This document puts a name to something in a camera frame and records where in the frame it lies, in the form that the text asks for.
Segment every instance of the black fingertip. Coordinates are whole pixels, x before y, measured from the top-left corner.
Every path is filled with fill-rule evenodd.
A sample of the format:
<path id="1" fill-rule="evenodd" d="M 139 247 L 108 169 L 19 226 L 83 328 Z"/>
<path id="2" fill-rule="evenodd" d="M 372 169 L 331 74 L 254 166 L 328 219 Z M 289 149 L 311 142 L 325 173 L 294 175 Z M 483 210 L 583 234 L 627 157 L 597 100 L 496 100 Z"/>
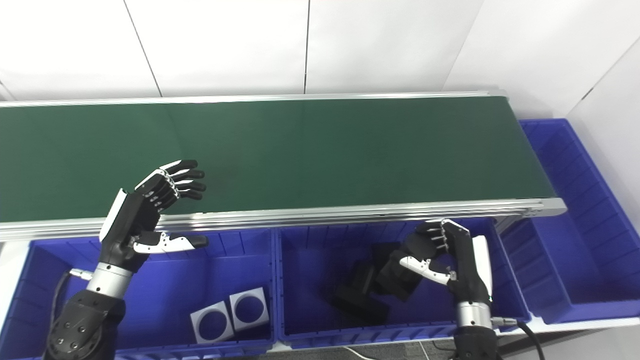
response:
<path id="1" fill-rule="evenodd" d="M 201 178 L 204 177 L 204 171 L 202 171 L 202 170 L 195 170 L 194 169 L 194 170 L 190 171 L 190 173 L 191 173 L 191 177 L 194 178 L 194 179 L 201 179 Z"/>
<path id="2" fill-rule="evenodd" d="M 196 160 L 182 160 L 180 161 L 180 168 L 196 168 L 198 162 Z"/>
<path id="3" fill-rule="evenodd" d="M 209 239 L 204 235 L 189 235 L 187 240 L 196 249 L 209 246 Z"/>
<path id="4" fill-rule="evenodd" d="M 194 181 L 191 183 L 191 188 L 198 192 L 203 192 L 207 189 L 207 185 Z"/>
<path id="5" fill-rule="evenodd" d="M 189 199 L 200 200 L 202 199 L 202 193 L 197 192 L 195 190 L 187 190 L 185 192 L 181 191 L 180 197 L 188 197 Z"/>

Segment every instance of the white cable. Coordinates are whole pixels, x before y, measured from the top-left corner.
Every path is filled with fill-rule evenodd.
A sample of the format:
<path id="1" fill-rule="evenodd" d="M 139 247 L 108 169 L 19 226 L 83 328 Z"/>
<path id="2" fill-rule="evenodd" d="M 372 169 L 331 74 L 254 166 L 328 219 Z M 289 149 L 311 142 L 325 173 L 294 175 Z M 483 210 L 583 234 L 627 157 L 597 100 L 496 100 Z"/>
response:
<path id="1" fill-rule="evenodd" d="M 422 346 L 422 341 L 418 341 L 418 344 L 420 344 L 420 347 L 422 348 L 422 352 L 424 353 L 424 357 L 426 357 L 427 360 L 429 360 L 429 356 L 427 355 L 427 350 L 424 350 L 424 346 Z"/>
<path id="2" fill-rule="evenodd" d="M 372 358 L 370 358 L 370 357 L 366 357 L 366 356 L 360 355 L 360 353 L 359 353 L 359 352 L 357 352 L 356 350 L 353 350 L 353 349 L 352 349 L 352 348 L 350 348 L 350 347 L 344 347 L 344 348 L 345 348 L 345 349 L 347 349 L 347 350 L 349 350 L 350 352 L 354 353 L 354 354 L 355 354 L 356 356 L 358 356 L 360 359 L 363 359 L 363 360 L 375 360 L 375 359 L 372 359 Z"/>

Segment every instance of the black object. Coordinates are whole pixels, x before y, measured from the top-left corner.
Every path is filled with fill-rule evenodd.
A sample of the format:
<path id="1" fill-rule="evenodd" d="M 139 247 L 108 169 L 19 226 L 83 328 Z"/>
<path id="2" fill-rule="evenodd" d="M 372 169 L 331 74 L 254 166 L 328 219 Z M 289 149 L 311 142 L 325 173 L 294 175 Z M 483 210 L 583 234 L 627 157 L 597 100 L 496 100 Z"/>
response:
<path id="1" fill-rule="evenodd" d="M 371 245 L 371 258 L 373 259 L 373 267 L 376 269 L 376 272 L 380 273 L 389 261 L 391 253 L 394 250 L 400 249 L 400 245 L 400 243 L 374 243 Z M 373 282 L 371 291 L 378 295 L 391 295 L 391 292 L 377 281 Z"/>
<path id="2" fill-rule="evenodd" d="M 453 342 L 460 359 L 495 360 L 498 337 L 493 329 L 480 326 L 460 326 L 453 333 Z"/>
<path id="3" fill-rule="evenodd" d="M 400 259 L 406 256 L 408 254 L 401 250 L 391 252 L 387 264 L 380 269 L 376 277 L 379 287 L 402 301 L 409 299 L 422 280 L 422 276 L 400 265 Z"/>
<path id="4" fill-rule="evenodd" d="M 370 297 L 376 270 L 368 261 L 355 263 L 347 284 L 336 289 L 331 304 L 368 325 L 382 325 L 387 321 L 389 307 Z"/>

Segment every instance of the cable connector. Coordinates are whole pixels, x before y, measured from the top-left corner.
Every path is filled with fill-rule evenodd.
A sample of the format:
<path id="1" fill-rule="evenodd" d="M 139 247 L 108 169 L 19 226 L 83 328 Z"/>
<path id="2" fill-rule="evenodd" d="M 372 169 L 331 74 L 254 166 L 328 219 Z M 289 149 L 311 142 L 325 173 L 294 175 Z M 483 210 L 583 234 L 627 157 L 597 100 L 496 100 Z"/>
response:
<path id="1" fill-rule="evenodd" d="M 493 317 L 491 318 L 491 324 L 493 324 L 493 326 L 516 326 L 518 325 L 518 320 L 514 318 Z"/>
<path id="2" fill-rule="evenodd" d="M 69 270 L 69 273 L 73 276 L 79 277 L 82 280 L 91 281 L 91 279 L 93 278 L 93 272 L 87 270 L 73 268 Z"/>

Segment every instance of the black cable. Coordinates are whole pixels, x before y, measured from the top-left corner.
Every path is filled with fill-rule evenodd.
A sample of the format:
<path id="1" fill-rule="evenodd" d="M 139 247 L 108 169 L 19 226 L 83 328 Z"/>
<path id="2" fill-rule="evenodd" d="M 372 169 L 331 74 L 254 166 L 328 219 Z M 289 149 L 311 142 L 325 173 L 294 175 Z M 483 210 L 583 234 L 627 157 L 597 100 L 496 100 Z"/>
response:
<path id="1" fill-rule="evenodd" d="M 432 341 L 431 344 L 433 345 L 433 347 L 435 347 L 436 349 L 440 350 L 440 351 L 456 351 L 456 349 L 454 348 L 440 348 L 436 345 L 435 341 Z"/>
<path id="2" fill-rule="evenodd" d="M 521 328 L 522 331 L 524 331 L 525 334 L 531 338 L 531 341 L 533 341 L 534 345 L 536 345 L 536 350 L 538 351 L 538 357 L 540 358 L 540 360 L 545 360 L 545 355 L 542 353 L 542 345 L 540 345 L 538 337 L 533 333 L 533 331 L 531 331 L 527 324 L 518 322 L 518 327 Z"/>
<path id="3" fill-rule="evenodd" d="M 68 271 L 65 271 L 62 276 L 60 276 L 60 280 L 58 280 L 58 284 L 56 285 L 56 289 L 53 291 L 53 300 L 51 301 L 51 321 L 49 322 L 49 330 L 53 327 L 53 322 L 56 321 L 56 309 L 58 307 L 58 298 L 60 297 L 60 292 L 62 291 L 62 287 L 66 285 L 67 281 L 71 274 Z"/>

